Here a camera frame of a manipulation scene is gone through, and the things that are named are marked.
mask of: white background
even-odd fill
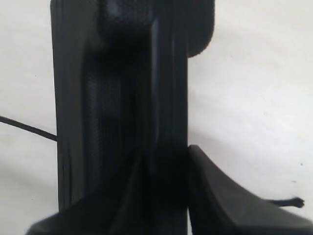
[[[270,199],[313,219],[313,1],[217,0],[189,62],[189,140]],[[48,0],[0,1],[0,115],[56,134]],[[0,234],[57,211],[56,143],[0,124]]]

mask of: black rubber part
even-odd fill
[[[198,146],[189,147],[189,211],[194,235],[313,235],[311,221],[239,186]]]

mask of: black cable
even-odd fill
[[[2,122],[4,124],[8,124],[10,126],[15,126],[17,128],[23,129],[25,131],[28,131],[28,132],[34,133],[36,135],[42,136],[44,138],[47,138],[49,140],[57,141],[57,136],[56,135],[51,134],[51,133],[49,133],[47,131],[38,129],[36,127],[32,127],[32,126],[26,125],[24,123],[21,123],[21,122],[18,122],[18,121],[14,121],[12,119],[9,119],[9,118],[6,118],[6,117],[2,117],[2,116],[0,116],[0,122]]]
[[[299,197],[294,197],[288,200],[267,200],[268,202],[277,205],[279,207],[304,207],[304,200]]]

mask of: black wire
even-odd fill
[[[47,138],[49,140],[57,141],[57,136],[56,135],[51,134],[51,133],[49,133],[47,131],[38,129],[36,127],[32,127],[32,126],[26,125],[24,123],[21,123],[21,122],[18,122],[18,121],[14,121],[12,119],[9,119],[9,118],[6,118],[6,117],[2,117],[2,116],[0,116],[0,122],[2,122],[4,124],[8,124],[10,126],[15,126],[17,128],[23,129],[25,131],[29,131],[31,133],[34,133],[34,134],[39,135],[39,136],[42,136],[42,137]]]

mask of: black stand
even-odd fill
[[[213,0],[53,0],[60,212],[28,235],[313,234],[187,145]]]

